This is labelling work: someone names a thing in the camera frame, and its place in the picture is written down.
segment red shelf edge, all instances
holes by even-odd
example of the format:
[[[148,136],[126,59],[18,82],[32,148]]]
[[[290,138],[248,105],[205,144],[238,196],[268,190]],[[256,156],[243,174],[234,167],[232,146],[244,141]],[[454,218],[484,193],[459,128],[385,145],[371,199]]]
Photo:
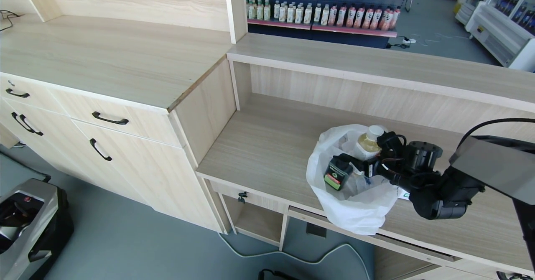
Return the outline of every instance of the red shelf edge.
[[[310,26],[311,26],[311,24],[295,24],[295,23],[285,23],[285,22],[279,22],[279,21],[257,20],[257,19],[247,19],[247,23],[256,24],[256,25],[275,26],[275,27],[305,29],[308,31],[310,30]]]
[[[338,26],[326,26],[326,25],[312,25],[312,30],[323,32],[342,32],[352,34],[362,34],[365,36],[384,36],[388,38],[395,38],[397,36],[396,31],[380,31],[377,29],[362,29],[353,27],[338,27]]]

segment white cable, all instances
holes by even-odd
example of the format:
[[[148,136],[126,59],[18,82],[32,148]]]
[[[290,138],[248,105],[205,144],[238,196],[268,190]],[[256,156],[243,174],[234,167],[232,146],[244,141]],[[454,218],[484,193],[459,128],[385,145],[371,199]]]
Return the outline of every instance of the white cable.
[[[223,238],[223,236],[221,235],[221,233],[219,233],[219,237],[225,242],[225,244],[227,244],[227,246],[229,246],[229,248],[236,254],[238,255],[239,257],[242,257],[242,258],[254,258],[254,257],[260,257],[260,256],[265,256],[265,255],[271,255],[271,254],[284,254],[286,255],[287,257],[290,257],[290,258],[293,258],[297,261],[300,261],[302,263],[306,263],[308,265],[318,265],[320,264],[323,259],[327,258],[327,256],[329,256],[331,253],[334,253],[334,251],[336,251],[337,249],[340,249],[344,246],[348,246],[350,247],[354,252],[355,254],[357,254],[357,257],[359,257],[359,259],[361,260],[361,263],[362,263],[362,266],[364,267],[364,271],[366,272],[366,278],[367,280],[371,280],[371,278],[369,277],[369,274],[368,274],[368,271],[367,271],[367,268],[366,268],[366,265],[364,264],[364,261],[361,257],[361,255],[359,254],[359,252],[357,252],[357,250],[355,250],[355,248],[351,245],[351,244],[348,244],[348,243],[345,243],[345,244],[340,244],[339,246],[333,248],[332,250],[328,251],[327,253],[325,253],[325,255],[323,255],[321,257],[321,259],[319,259],[318,261],[306,261],[306,260],[303,260],[303,259],[300,259],[300,258],[297,258],[295,257],[294,255],[290,255],[288,253],[285,253],[285,252],[282,252],[282,251],[272,251],[272,252],[267,252],[267,253],[260,253],[260,254],[255,254],[255,255],[242,255],[240,253],[238,253],[238,251],[236,251],[236,249],[234,249],[231,244],[229,244],[229,242],[227,242],[227,240],[225,238]]]
[[[434,33],[434,35],[440,39],[437,41],[437,40],[430,40],[430,39],[425,38],[423,43],[419,41],[418,44],[422,46],[429,46],[428,42],[440,43],[442,42],[442,38],[465,38],[466,40],[470,40],[466,36],[444,36],[443,34],[440,34],[440,33]],[[422,37],[419,34],[415,34],[415,33],[411,34],[410,36],[415,37],[416,39]]]

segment white plastic bag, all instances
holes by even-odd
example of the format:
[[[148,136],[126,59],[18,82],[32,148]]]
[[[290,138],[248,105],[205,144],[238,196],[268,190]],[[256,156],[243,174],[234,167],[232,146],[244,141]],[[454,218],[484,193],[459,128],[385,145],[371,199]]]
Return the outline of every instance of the white plastic bag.
[[[354,155],[355,145],[367,126],[333,127],[319,136],[308,160],[306,181],[312,187],[331,223],[355,234],[374,235],[397,200],[397,186],[382,176],[366,179],[353,174],[340,191],[325,183],[323,176],[333,156]]]

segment black drawer handle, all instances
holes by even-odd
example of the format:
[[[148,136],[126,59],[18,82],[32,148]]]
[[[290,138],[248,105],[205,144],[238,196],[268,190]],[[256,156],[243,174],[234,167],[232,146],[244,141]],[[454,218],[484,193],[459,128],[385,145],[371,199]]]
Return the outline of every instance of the black drawer handle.
[[[104,156],[102,155],[102,153],[99,151],[99,149],[97,149],[97,147],[96,147],[96,145],[95,145],[95,144],[97,143],[97,140],[91,138],[91,139],[89,140],[89,143],[91,143],[91,146],[97,151],[97,153],[99,153],[99,155],[101,155],[101,157],[102,157],[104,160],[111,161],[111,157],[110,157],[110,156],[104,157]]]
[[[13,93],[13,89],[11,89],[11,88],[6,89],[5,91],[8,92],[9,95],[13,95],[14,97],[22,97],[22,98],[30,97],[30,95],[28,93],[15,94],[15,93]]]
[[[128,119],[126,119],[126,118],[122,118],[119,121],[102,118],[102,117],[100,117],[100,113],[97,112],[97,111],[94,111],[91,115],[93,115],[93,117],[97,118],[98,120],[103,120],[103,121],[107,121],[107,122],[111,122],[111,123],[115,123],[115,124],[119,124],[119,125],[125,125],[125,124],[128,123]]]
[[[29,124],[26,123],[26,121],[25,121],[26,116],[24,116],[24,115],[22,115],[22,114],[21,114],[21,115],[18,115],[18,114],[15,113],[15,112],[12,112],[12,113],[11,113],[11,116],[12,116],[13,119],[14,119],[18,124],[20,124],[26,131],[29,131],[30,133],[35,134],[35,135],[39,135],[39,136],[42,136],[42,135],[43,135],[43,132],[36,132],[31,126],[29,126]],[[17,116],[19,116],[20,121],[22,121],[24,125],[23,125],[22,123],[20,123],[19,120],[17,120]]]

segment counter top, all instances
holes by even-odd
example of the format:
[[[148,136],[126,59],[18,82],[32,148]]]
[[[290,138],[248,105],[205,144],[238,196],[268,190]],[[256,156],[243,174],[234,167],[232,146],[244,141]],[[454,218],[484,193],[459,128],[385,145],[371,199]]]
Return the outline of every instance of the counter top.
[[[251,33],[227,57],[535,112],[535,74],[471,61]]]
[[[449,166],[447,160],[462,137],[436,128],[253,93],[220,133],[199,164],[197,174],[325,215],[306,182],[308,158],[322,132],[353,123],[382,124],[402,133],[408,141],[417,139],[439,145],[443,156],[437,160],[436,169],[440,171]],[[477,194],[473,202],[461,219],[428,221],[416,214],[409,201],[398,200],[386,215],[379,234],[533,274],[512,201],[487,189]]]
[[[0,70],[172,109],[231,48],[228,32],[109,18],[36,15],[0,34]]]

